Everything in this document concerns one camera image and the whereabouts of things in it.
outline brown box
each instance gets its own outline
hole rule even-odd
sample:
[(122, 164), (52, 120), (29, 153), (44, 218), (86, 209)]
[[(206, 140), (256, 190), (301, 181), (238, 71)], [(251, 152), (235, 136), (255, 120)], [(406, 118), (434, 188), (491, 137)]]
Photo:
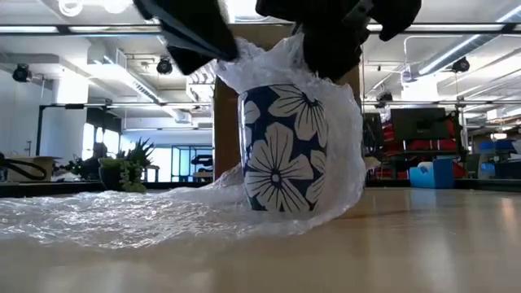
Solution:
[[(231, 30), (236, 37), (243, 37), (250, 42), (264, 48), (271, 49), (284, 37), (291, 35), (291, 27), (287, 25), (269, 24), (234, 24)], [(340, 79), (339, 84), (349, 83), (359, 102), (360, 73), (358, 68)], [(213, 148), (214, 148), (214, 177), (218, 179), (223, 172), (240, 163), (239, 149), (239, 106), (238, 94), (217, 81), (213, 106)]]
[[(36, 181), (26, 178), (25, 176), (18, 174), (17, 172), (10, 170), (7, 172), (7, 180), (11, 182), (43, 182), (43, 181), (50, 181), (50, 178), (52, 177), (52, 164), (59, 160), (60, 158), (55, 157), (45, 157), (45, 156), (38, 156), (38, 157), (19, 157), (19, 158), (11, 158), (13, 160), (18, 160), (26, 163), (31, 163), (38, 165), (46, 170), (46, 177), (44, 180)], [(41, 176), (42, 174), (40, 171), (36, 170), (35, 168), (31, 168), (29, 166), (24, 165), (16, 165), (16, 167), (20, 167), (25, 172), (35, 175), (35, 176)]]

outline desk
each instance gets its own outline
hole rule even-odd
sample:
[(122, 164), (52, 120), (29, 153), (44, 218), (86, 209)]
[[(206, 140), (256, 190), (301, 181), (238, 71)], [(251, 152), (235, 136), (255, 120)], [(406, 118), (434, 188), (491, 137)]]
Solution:
[(77, 253), (0, 242), (5, 292), (518, 293), (521, 197), (367, 189), (306, 234)]

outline security camera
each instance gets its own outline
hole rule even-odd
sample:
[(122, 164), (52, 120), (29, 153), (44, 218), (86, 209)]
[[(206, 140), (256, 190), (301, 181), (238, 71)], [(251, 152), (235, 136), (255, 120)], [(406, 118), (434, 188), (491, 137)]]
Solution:
[(18, 82), (30, 82), (33, 79), (33, 73), (29, 71), (29, 65), (18, 64), (13, 72), (13, 79)]
[(471, 64), (466, 60), (466, 57), (463, 57), (459, 59), (458, 61), (454, 62), (451, 70), (455, 73), (458, 72), (467, 72), (471, 69)]
[(173, 71), (172, 62), (169, 57), (161, 57), (159, 64), (157, 64), (157, 72), (159, 74), (170, 74)]

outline white flower pattern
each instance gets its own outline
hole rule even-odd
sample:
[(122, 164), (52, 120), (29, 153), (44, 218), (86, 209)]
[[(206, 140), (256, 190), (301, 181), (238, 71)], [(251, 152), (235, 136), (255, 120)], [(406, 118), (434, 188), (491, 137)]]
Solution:
[(290, 160), (293, 150), (293, 132), (288, 127), (273, 123), (266, 130), (265, 140), (253, 144), (248, 161), (245, 183), (248, 196), (271, 212), (309, 211), (304, 196), (290, 180), (312, 180), (313, 170), (305, 155)]
[(317, 203), (324, 191), (324, 183), (326, 180), (326, 154), (321, 151), (311, 151), (311, 165), (320, 172), (321, 176), (308, 188), (306, 199), (311, 203)]
[(327, 122), (322, 103), (302, 93), (293, 85), (274, 85), (270, 88), (280, 98), (269, 107), (269, 113), (276, 117), (289, 117), (296, 114), (297, 137), (300, 140), (309, 141), (317, 134), (320, 146), (325, 147)]
[(246, 125), (253, 124), (259, 117), (261, 116), (261, 110), (259, 107), (252, 101), (249, 101), (244, 104), (243, 109), (243, 117), (244, 117), (244, 143), (246, 147), (249, 147), (252, 144), (252, 129)]

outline blue floral cup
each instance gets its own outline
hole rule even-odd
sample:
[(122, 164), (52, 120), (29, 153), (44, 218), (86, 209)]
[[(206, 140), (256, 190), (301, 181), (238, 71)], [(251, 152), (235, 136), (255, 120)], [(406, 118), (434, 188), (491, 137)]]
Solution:
[(294, 85), (258, 87), (239, 98), (244, 184), (252, 209), (315, 210), (326, 176), (322, 103)]

